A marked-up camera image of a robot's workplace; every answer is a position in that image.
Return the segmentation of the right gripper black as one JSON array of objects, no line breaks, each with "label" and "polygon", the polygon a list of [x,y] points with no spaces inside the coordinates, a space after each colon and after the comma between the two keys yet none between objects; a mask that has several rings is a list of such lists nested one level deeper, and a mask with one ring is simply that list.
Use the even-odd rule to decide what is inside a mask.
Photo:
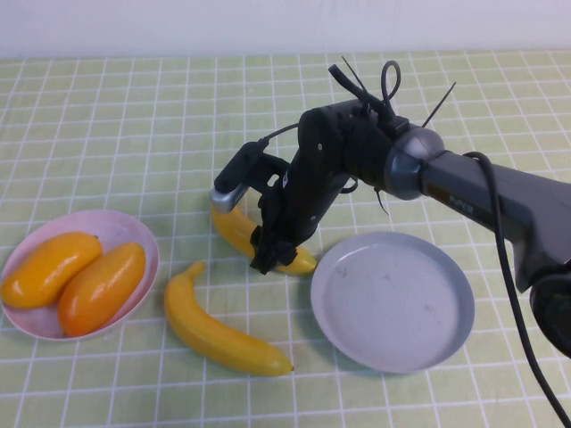
[{"label": "right gripper black", "polygon": [[344,189],[346,173],[322,174],[308,167],[291,167],[261,198],[262,225],[250,237],[250,266],[266,275],[276,266],[291,265],[296,246],[306,242]]}]

